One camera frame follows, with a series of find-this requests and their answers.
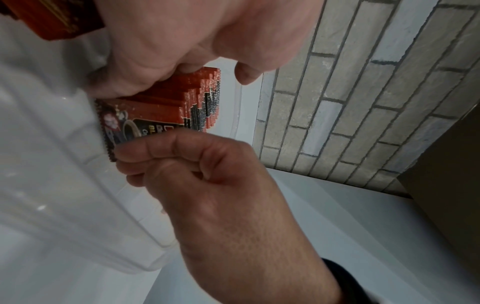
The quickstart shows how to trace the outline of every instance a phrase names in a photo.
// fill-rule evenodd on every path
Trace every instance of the hand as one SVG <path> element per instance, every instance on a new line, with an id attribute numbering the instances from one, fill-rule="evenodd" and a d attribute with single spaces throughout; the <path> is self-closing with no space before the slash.
<path id="1" fill-rule="evenodd" d="M 129 96 L 218 57 L 238 61 L 249 84 L 287 63 L 318 20 L 323 0 L 95 0 L 111 38 L 92 75 L 96 98 Z"/>
<path id="2" fill-rule="evenodd" d="M 341 291 L 246 143 L 187 129 L 117 146 L 171 219 L 188 270 L 223 303 L 339 303 Z"/>

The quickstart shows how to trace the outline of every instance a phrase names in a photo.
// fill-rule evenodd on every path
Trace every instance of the plastic container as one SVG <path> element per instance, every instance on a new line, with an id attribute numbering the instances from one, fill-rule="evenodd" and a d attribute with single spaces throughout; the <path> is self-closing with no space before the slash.
<path id="1" fill-rule="evenodd" d="M 0 221 L 118 270 L 161 268 L 178 244 L 161 205 L 110 163 L 93 100 L 79 89 L 109 53 L 105 30 L 47 42 L 0 16 Z M 222 72 L 211 133 L 234 138 L 241 86 Z"/>

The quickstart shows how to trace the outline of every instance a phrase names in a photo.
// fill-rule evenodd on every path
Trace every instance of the brick wall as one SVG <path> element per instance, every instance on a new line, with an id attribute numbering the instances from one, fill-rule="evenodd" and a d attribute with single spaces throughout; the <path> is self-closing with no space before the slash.
<path id="1" fill-rule="evenodd" d="M 265 73 L 253 147 L 269 168 L 405 195 L 396 177 L 480 99 L 480 0 L 327 0 Z"/>

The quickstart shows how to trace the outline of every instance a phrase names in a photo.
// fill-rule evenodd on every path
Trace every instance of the tile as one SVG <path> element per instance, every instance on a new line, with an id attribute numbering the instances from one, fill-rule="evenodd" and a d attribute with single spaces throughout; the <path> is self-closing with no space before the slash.
<path id="1" fill-rule="evenodd" d="M 480 62 L 465 76 L 440 106 L 435 114 L 460 118 L 480 99 Z"/>
<path id="2" fill-rule="evenodd" d="M 460 73 L 433 72 L 380 140 L 401 145 L 461 78 Z"/>
<path id="3" fill-rule="evenodd" d="M 465 10 L 436 9 L 377 104 L 401 108 L 472 14 Z"/>
<path id="4" fill-rule="evenodd" d="M 290 125 L 303 128 L 309 126 L 333 64 L 333 58 L 310 57 Z"/>
<path id="5" fill-rule="evenodd" d="M 320 179 L 326 179 L 330 171 L 334 168 L 340 155 L 343 153 L 350 139 L 338 135 L 330 135 L 325 144 L 318 161 L 313 167 L 310 176 Z"/>
<path id="6" fill-rule="evenodd" d="M 352 140 L 341 160 L 349 163 L 360 164 L 370 148 L 382 135 L 385 128 L 395 118 L 395 111 L 372 109 L 370 114 L 360 126 L 355 138 Z"/>
<path id="7" fill-rule="evenodd" d="M 295 167 L 293 167 L 292 173 L 308 175 L 316 160 L 316 157 L 300 154 L 296 159 Z"/>
<path id="8" fill-rule="evenodd" d="M 439 66 L 468 69 L 480 57 L 479 50 L 480 15 L 477 14 L 461 34 L 453 50 L 440 62 Z"/>
<path id="9" fill-rule="evenodd" d="M 326 88 L 325 97 L 347 99 L 393 7 L 382 3 L 361 3 Z"/>
<path id="10" fill-rule="evenodd" d="M 335 169 L 331 172 L 328 180 L 335 183 L 343 184 L 347 181 L 351 173 L 357 168 L 356 165 L 338 162 Z"/>
<path id="11" fill-rule="evenodd" d="M 394 66 L 369 63 L 338 120 L 334 132 L 352 136 L 392 76 Z"/>
<path id="12" fill-rule="evenodd" d="M 276 71 L 265 72 L 261 81 L 260 102 L 256 118 L 267 121 L 269 116 L 270 101 L 272 100 L 272 91 L 274 89 Z"/>
<path id="13" fill-rule="evenodd" d="M 292 170 L 306 132 L 304 129 L 288 127 L 275 169 L 288 172 Z"/>
<path id="14" fill-rule="evenodd" d="M 260 151 L 262 149 L 262 145 L 264 144 L 265 125 L 266 122 L 260 120 L 257 120 L 255 124 L 252 147 L 258 157 L 260 157 Z"/>
<path id="15" fill-rule="evenodd" d="M 327 1 L 313 45 L 313 51 L 337 54 L 359 0 Z"/>
<path id="16" fill-rule="evenodd" d="M 274 94 L 263 142 L 267 147 L 281 147 L 293 104 L 294 96 L 280 93 Z"/>
<path id="17" fill-rule="evenodd" d="M 405 189 L 405 187 L 399 182 L 398 179 L 395 179 L 390 186 L 388 186 L 385 190 L 385 193 L 392 194 L 392 195 L 399 195 L 405 196 L 408 195 L 409 192 Z"/>
<path id="18" fill-rule="evenodd" d="M 402 0 L 372 60 L 400 61 L 437 2 L 438 0 Z"/>
<path id="19" fill-rule="evenodd" d="M 346 183 L 351 186 L 365 187 L 397 149 L 397 146 L 377 143 Z"/>
<path id="20" fill-rule="evenodd" d="M 398 174 L 396 173 L 379 171 L 371 181 L 368 182 L 365 188 L 373 191 L 383 191 L 394 179 L 397 178 L 397 176 Z"/>
<path id="21" fill-rule="evenodd" d="M 263 149 L 261 150 L 260 161 L 263 165 L 265 165 L 265 167 L 274 168 L 278 155 L 279 155 L 278 149 L 263 147 Z"/>
<path id="22" fill-rule="evenodd" d="M 342 104 L 326 100 L 320 102 L 303 144 L 302 153 L 314 156 L 320 153 L 341 110 Z"/>
<path id="23" fill-rule="evenodd" d="M 312 28 L 299 53 L 289 63 L 279 69 L 275 90 L 290 93 L 297 92 L 314 33 L 315 28 Z"/>
<path id="24" fill-rule="evenodd" d="M 397 151 L 384 169 L 403 173 L 453 124 L 454 120 L 429 117 Z"/>
<path id="25" fill-rule="evenodd" d="M 478 6 L 480 5 L 480 0 L 441 0 L 441 4 L 456 4 L 464 6 Z"/>

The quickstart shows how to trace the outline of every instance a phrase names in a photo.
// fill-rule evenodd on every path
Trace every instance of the brick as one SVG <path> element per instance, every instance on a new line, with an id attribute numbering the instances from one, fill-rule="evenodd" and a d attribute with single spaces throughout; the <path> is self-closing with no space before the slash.
<path id="1" fill-rule="evenodd" d="M 341 160 L 349 163 L 360 164 L 370 148 L 382 135 L 385 128 L 394 119 L 395 111 L 372 109 L 370 114 L 360 126 L 357 135 L 346 149 Z"/>
<path id="2" fill-rule="evenodd" d="M 310 57 L 290 125 L 303 128 L 309 126 L 333 64 L 333 58 Z"/>
<path id="3" fill-rule="evenodd" d="M 368 182 L 365 188 L 373 191 L 383 191 L 394 179 L 397 178 L 397 176 L 398 174 L 396 173 L 379 171 L 371 181 Z"/>
<path id="4" fill-rule="evenodd" d="M 436 9 L 377 104 L 401 108 L 472 14 L 465 10 Z"/>
<path id="5" fill-rule="evenodd" d="M 315 28 L 311 30 L 309 36 L 303 43 L 300 52 L 289 63 L 279 69 L 275 90 L 291 93 L 297 92 L 314 33 Z"/>
<path id="6" fill-rule="evenodd" d="M 325 97 L 347 99 L 393 7 L 382 3 L 361 3 L 326 88 Z"/>
<path id="7" fill-rule="evenodd" d="M 263 165 L 265 165 L 265 167 L 274 168 L 278 155 L 279 155 L 278 149 L 263 147 L 263 149 L 261 150 L 260 161 Z"/>
<path id="8" fill-rule="evenodd" d="M 294 104 L 294 97 L 286 94 L 275 93 L 270 110 L 270 117 L 266 124 L 264 145 L 280 148 L 284 138 L 287 121 Z"/>
<path id="9" fill-rule="evenodd" d="M 313 45 L 313 51 L 337 54 L 359 0 L 327 1 Z"/>
<path id="10" fill-rule="evenodd" d="M 356 165 L 345 164 L 338 162 L 335 166 L 335 169 L 331 172 L 328 180 L 335 183 L 343 184 L 352 174 L 352 172 L 357 168 Z"/>
<path id="11" fill-rule="evenodd" d="M 461 78 L 460 73 L 433 72 L 380 140 L 401 145 Z"/>
<path id="12" fill-rule="evenodd" d="M 408 195 L 408 191 L 405 189 L 405 187 L 399 182 L 398 179 L 395 179 L 390 186 L 388 186 L 385 190 L 385 193 L 392 194 L 392 195 L 398 195 L 398 196 L 406 196 Z"/>
<path id="13" fill-rule="evenodd" d="M 308 175 L 316 160 L 317 158 L 314 156 L 300 154 L 296 159 L 292 173 Z"/>
<path id="14" fill-rule="evenodd" d="M 372 60 L 400 61 L 437 2 L 438 0 L 402 0 Z"/>
<path id="15" fill-rule="evenodd" d="M 403 173 L 454 123 L 454 120 L 444 118 L 427 118 L 384 168 Z"/>
<path id="16" fill-rule="evenodd" d="M 262 149 L 262 145 L 264 144 L 265 125 L 266 123 L 260 120 L 257 120 L 255 124 L 255 133 L 253 134 L 252 147 L 258 157 L 260 157 L 260 150 Z"/>
<path id="17" fill-rule="evenodd" d="M 468 69 L 480 57 L 480 15 L 470 22 L 457 44 L 441 62 L 441 67 Z"/>
<path id="18" fill-rule="evenodd" d="M 276 71 L 265 72 L 261 81 L 260 101 L 256 118 L 267 121 L 269 115 L 270 101 L 272 100 L 272 91 L 274 89 Z"/>
<path id="19" fill-rule="evenodd" d="M 326 100 L 320 102 L 303 144 L 302 153 L 314 156 L 320 153 L 341 110 L 342 104 Z"/>
<path id="20" fill-rule="evenodd" d="M 349 142 L 349 138 L 333 134 L 330 135 L 330 138 L 326 142 L 325 148 L 321 152 L 321 155 L 313 167 L 310 176 L 326 179 Z"/>
<path id="21" fill-rule="evenodd" d="M 441 0 L 441 4 L 456 4 L 464 6 L 477 6 L 480 5 L 480 0 Z"/>
<path id="22" fill-rule="evenodd" d="M 343 110 L 334 132 L 353 136 L 375 102 L 383 87 L 392 76 L 394 66 L 369 63 L 359 83 Z"/>
<path id="23" fill-rule="evenodd" d="M 480 62 L 468 73 L 440 106 L 435 114 L 460 118 L 480 99 Z"/>
<path id="24" fill-rule="evenodd" d="M 368 181 L 381 169 L 398 149 L 397 146 L 377 143 L 361 166 L 347 181 L 348 185 L 365 187 Z"/>
<path id="25" fill-rule="evenodd" d="M 304 129 L 288 127 L 275 169 L 288 172 L 292 170 L 306 132 Z"/>

